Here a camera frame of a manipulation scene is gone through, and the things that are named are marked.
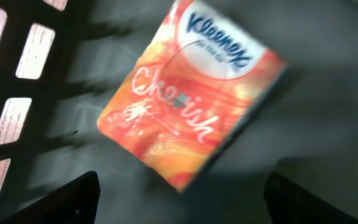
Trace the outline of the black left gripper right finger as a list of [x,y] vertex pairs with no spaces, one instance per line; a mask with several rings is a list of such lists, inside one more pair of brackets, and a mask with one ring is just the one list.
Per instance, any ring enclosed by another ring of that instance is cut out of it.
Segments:
[[358,224],[357,217],[278,172],[268,176],[264,200],[272,223]]

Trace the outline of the orange Kleenex tissue pack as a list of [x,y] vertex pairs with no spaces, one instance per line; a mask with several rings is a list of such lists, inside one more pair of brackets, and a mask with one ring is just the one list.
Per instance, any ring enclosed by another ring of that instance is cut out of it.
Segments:
[[286,66],[206,3],[175,1],[97,127],[182,191]]

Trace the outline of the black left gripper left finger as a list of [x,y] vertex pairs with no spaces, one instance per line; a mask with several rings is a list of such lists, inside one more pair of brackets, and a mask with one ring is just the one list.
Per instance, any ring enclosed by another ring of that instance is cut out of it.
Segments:
[[0,224],[94,224],[100,197],[95,171],[89,171]]

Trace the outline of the dark grey plastic basket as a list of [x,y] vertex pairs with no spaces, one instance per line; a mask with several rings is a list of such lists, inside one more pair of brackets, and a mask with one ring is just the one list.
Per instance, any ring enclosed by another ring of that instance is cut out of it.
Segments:
[[210,2],[287,69],[183,193],[96,127],[171,5],[0,1],[0,221],[90,170],[97,223],[270,223],[272,172],[358,219],[358,2]]

